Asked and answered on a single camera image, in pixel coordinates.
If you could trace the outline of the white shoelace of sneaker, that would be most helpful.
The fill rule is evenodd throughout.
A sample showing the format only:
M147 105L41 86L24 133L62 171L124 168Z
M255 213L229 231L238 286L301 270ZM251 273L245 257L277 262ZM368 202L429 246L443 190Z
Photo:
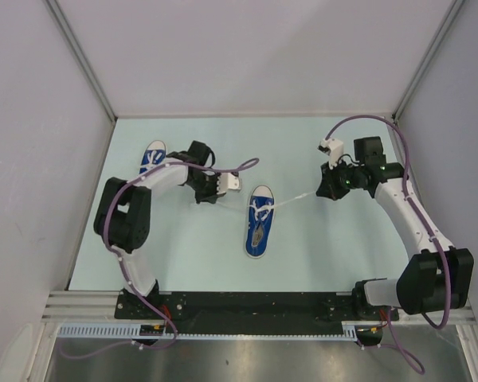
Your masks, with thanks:
M227 204L224 204L224 203L221 203L221 202L218 202L218 201L214 204L214 206L218 206L218 207L221 207L221 208L224 208L224 209L233 210L233 211L236 211L236 212L243 212L243 211L248 212L250 209L252 209L254 214L258 215L261 212L265 212L265 211L267 211L267 212L275 211L276 209L278 209L279 207L281 207L283 205L287 205L287 204L292 203L294 201L302 200L302 199L304 199L305 197L308 197L308 196L314 196L314 193L303 193L303 194L300 194L297 197L293 197L292 199L282 201L280 203L276 203L275 201L273 201L273 202L268 202L266 205L262 205L262 206L257 205L256 202L250 202L246 207L238 207L238 206L235 206L235 205L227 205Z

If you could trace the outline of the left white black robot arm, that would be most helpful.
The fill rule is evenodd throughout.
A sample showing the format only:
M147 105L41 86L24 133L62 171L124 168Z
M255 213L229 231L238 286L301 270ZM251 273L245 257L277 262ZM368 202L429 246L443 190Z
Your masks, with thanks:
M215 163L214 152L203 142L193 141L188 150L168 152L164 142L155 140L143 153L139 175L168 162L188 162L211 167ZM129 187L120 196L112 210L108 225L108 242L119 250L122 268L127 270L126 287L130 293L139 293L132 300L132 308L143 318L151 318L159 312L160 299L151 292L157 280L147 263L147 257L139 250L149 235L151 201L175 186L187 185L194 191L197 203L214 204L220 195L217 192L218 173L207 174L203 170L186 166L171 166L147 178L145 183Z

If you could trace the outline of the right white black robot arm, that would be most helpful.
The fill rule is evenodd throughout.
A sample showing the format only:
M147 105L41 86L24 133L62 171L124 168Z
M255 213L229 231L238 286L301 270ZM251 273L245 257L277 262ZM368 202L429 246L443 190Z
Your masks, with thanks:
M345 162L343 142L324 139L319 150L329 159L321 165L317 197L333 201L362 189L382 207L406 249L409 262L396 279L358 282L351 299L353 313L370 319L380 307L392 306L407 314L428 314L465 306L474 259L467 248L456 248L441 234L404 177L404 167L388 162L379 137L354 141L355 159Z

